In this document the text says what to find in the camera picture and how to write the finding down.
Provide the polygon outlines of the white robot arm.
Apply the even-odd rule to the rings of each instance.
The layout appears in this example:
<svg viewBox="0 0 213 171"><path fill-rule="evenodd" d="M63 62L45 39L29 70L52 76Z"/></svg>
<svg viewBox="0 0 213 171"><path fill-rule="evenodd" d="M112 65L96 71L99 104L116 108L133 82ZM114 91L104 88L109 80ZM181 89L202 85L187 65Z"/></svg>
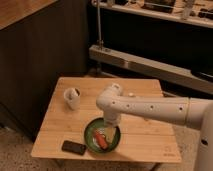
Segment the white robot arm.
<svg viewBox="0 0 213 171"><path fill-rule="evenodd" d="M213 100L189 97L129 97L119 84L106 87L96 105L107 126L119 125L121 114L168 122L200 131L194 171L213 171Z"/></svg>

